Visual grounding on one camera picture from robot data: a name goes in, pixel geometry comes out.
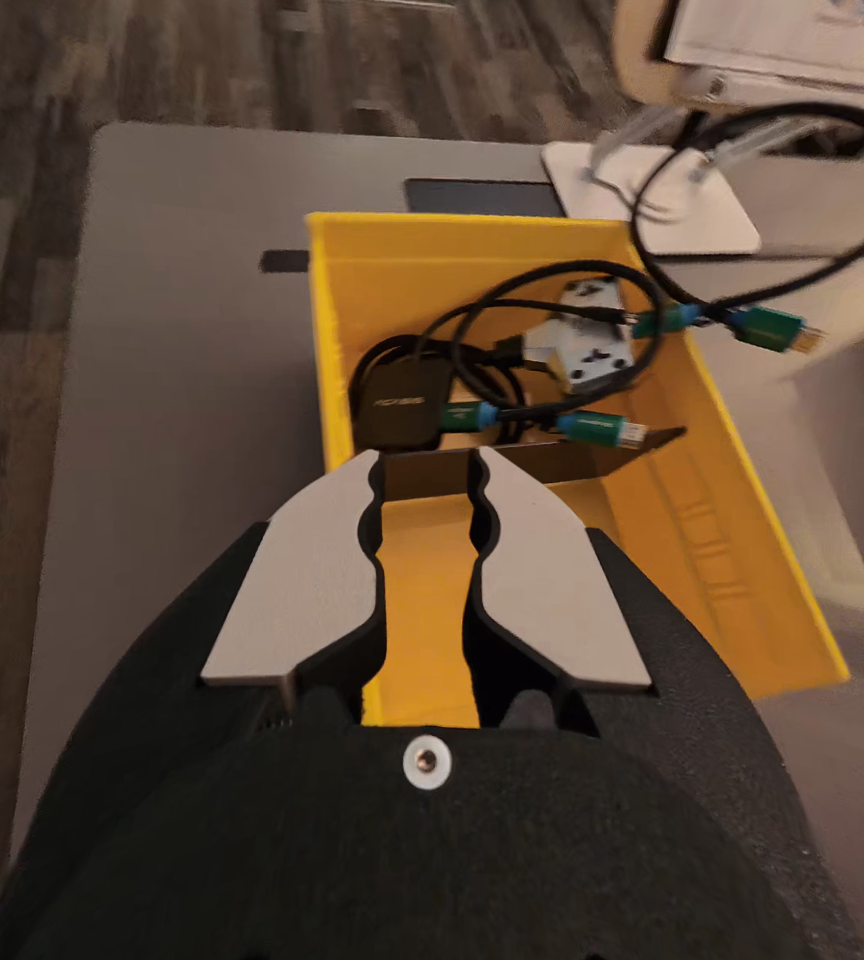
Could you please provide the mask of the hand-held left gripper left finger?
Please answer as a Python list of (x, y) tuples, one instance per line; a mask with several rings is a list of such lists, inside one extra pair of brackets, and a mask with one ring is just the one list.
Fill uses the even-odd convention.
[(210, 686), (362, 691), (387, 655), (385, 464), (367, 450), (306, 486), (268, 527), (203, 666)]

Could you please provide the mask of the white stand base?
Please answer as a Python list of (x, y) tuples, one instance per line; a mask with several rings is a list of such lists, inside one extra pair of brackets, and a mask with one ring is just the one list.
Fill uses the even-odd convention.
[[(667, 146), (621, 143), (616, 131), (592, 143), (555, 141), (541, 151), (565, 216), (627, 223), (646, 180), (672, 153)], [(759, 231), (724, 175), (686, 150), (652, 181), (640, 201), (638, 229), (654, 256), (757, 253)]]

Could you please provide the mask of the yellow plastic bin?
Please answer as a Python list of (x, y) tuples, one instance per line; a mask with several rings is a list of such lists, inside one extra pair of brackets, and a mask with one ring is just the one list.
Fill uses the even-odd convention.
[[(528, 270), (579, 258), (642, 268), (618, 222), (313, 213), (306, 218), (325, 468), (351, 459), (347, 389), (366, 351)], [(831, 686), (845, 661), (689, 333), (630, 390), (592, 406), (685, 433), (630, 450), (553, 442), (550, 489), (602, 529), (704, 636), (751, 699)], [(364, 690), (372, 726), (475, 727), (461, 620), (475, 552), (468, 447), (392, 459), (383, 508), (388, 656)], [(575, 470), (563, 474), (565, 466)]]

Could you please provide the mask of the dark grey usb hub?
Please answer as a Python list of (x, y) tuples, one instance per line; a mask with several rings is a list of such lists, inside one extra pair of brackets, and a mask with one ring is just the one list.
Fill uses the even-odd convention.
[(479, 402), (450, 402), (454, 377), (448, 342), (403, 334), (372, 347), (348, 386), (355, 449), (433, 451), (445, 434), (487, 429)]

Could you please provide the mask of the instruction sheet on wooden board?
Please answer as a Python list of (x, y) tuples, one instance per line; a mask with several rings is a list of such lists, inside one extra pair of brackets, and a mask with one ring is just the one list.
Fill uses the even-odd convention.
[(620, 1), (611, 31), (644, 104), (864, 104), (864, 1)]

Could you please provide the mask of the silver grey usb adapter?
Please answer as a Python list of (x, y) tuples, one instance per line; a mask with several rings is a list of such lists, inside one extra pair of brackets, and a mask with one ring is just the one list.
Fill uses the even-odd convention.
[(630, 327), (616, 279), (568, 282), (557, 306), (523, 335), (526, 370), (550, 376), (565, 394), (588, 397), (633, 368)]

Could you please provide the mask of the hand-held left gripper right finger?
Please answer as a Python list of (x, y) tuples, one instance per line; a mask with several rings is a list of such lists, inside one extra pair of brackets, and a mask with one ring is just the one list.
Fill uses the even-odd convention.
[(652, 678), (579, 516), (493, 447), (471, 453), (468, 480), (478, 622), (553, 681), (648, 689)]

